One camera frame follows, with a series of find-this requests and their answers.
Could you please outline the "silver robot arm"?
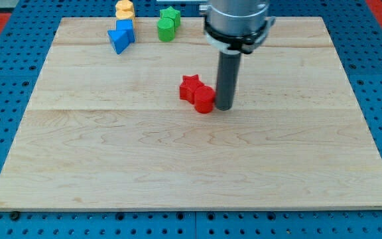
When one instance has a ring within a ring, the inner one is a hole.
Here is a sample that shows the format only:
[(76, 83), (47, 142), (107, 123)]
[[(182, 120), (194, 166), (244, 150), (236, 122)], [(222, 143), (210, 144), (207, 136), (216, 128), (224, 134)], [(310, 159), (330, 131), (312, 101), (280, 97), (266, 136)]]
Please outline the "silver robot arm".
[(215, 107), (233, 105), (242, 54), (251, 54), (268, 37), (275, 18), (269, 0), (208, 0), (199, 6), (207, 41), (219, 50)]

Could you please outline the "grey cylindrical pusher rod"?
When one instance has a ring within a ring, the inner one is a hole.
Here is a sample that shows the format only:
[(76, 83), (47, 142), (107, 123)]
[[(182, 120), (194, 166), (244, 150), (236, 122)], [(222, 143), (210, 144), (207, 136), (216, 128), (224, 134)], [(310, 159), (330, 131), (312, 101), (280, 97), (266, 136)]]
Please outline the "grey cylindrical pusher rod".
[(233, 105), (240, 61), (240, 53), (219, 55), (215, 106), (221, 111), (230, 110)]

